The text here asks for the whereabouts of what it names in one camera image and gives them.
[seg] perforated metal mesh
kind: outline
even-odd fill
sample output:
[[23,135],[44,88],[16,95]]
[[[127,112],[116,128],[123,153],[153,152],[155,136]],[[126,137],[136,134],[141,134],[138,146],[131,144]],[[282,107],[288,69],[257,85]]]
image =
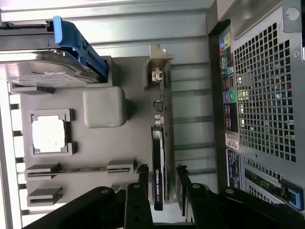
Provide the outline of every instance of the perforated metal mesh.
[[249,185],[249,191],[248,191],[251,195],[260,198],[270,204],[274,204],[274,202],[272,200],[270,200],[267,196],[265,196],[264,194],[260,193],[259,191],[257,191],[254,187],[252,187],[251,185]]
[[254,160],[245,158],[244,162],[254,168],[257,168],[258,170],[261,170],[262,172],[264,172],[270,176],[273,176],[276,179],[282,179],[282,174],[280,174],[279,172],[277,172],[271,168],[268,168],[267,166],[264,166],[256,161],[254,161]]
[[234,51],[241,144],[296,162],[290,42],[277,24]]

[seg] blue tab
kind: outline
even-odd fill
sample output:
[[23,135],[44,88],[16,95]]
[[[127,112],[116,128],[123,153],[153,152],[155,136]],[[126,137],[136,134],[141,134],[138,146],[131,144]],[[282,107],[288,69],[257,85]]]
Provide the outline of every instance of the blue tab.
[[86,41],[76,26],[61,17],[53,18],[55,44],[61,47],[73,48],[78,53],[78,61],[87,66],[89,63],[100,75],[108,79],[107,63],[96,53],[92,46]]

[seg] barcode sticker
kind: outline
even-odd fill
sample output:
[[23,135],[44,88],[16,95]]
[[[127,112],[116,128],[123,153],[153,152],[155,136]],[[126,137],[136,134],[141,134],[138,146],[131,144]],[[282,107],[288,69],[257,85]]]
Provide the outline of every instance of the barcode sticker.
[[225,134],[225,144],[228,147],[239,150],[239,138],[232,134]]

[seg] ventilation grille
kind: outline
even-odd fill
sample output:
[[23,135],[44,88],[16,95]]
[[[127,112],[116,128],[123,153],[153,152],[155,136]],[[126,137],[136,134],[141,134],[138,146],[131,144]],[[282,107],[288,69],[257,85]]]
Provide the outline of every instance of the ventilation grille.
[[257,198],[260,198],[270,204],[274,204],[274,202],[272,200],[270,200],[268,197],[266,197],[264,194],[260,193],[259,191],[257,191],[254,187],[252,187],[251,185],[249,185],[249,193]]
[[241,144],[296,162],[290,42],[277,24],[234,51]]
[[282,174],[280,174],[279,172],[277,172],[273,169],[268,168],[267,166],[264,166],[256,161],[254,161],[254,160],[245,158],[244,162],[254,168],[257,168],[258,170],[261,170],[262,172],[264,172],[270,176],[273,176],[276,179],[279,179],[279,180],[282,179]]

